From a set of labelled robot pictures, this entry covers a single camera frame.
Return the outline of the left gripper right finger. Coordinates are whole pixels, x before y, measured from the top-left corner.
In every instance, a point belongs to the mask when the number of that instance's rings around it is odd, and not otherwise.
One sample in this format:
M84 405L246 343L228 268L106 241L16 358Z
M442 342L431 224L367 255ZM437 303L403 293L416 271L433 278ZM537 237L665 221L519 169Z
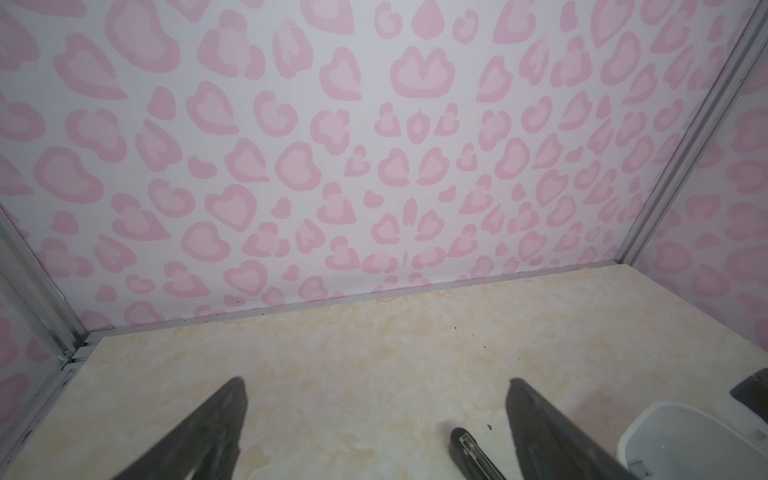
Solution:
M521 378L510 381L506 412L523 478L633 478L613 456Z

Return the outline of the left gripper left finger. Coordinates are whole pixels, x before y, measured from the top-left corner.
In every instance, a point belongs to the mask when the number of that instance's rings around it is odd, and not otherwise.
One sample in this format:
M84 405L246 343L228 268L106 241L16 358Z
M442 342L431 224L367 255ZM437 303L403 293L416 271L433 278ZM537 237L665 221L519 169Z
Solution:
M247 407L245 381L235 376L115 477L231 479Z

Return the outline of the black stapler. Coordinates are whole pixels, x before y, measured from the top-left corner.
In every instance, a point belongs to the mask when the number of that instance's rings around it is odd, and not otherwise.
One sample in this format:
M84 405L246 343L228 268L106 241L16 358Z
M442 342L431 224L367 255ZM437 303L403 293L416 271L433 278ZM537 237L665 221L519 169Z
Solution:
M448 452L467 480L505 480L506 477L480 448L470 432L454 428L449 437Z

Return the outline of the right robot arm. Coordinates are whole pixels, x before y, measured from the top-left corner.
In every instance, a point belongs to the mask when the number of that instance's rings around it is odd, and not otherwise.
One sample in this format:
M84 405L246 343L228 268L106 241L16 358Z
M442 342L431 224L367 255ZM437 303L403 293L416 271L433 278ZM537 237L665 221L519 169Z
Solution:
M729 394L763 422L768 422L768 368L753 373L733 387Z

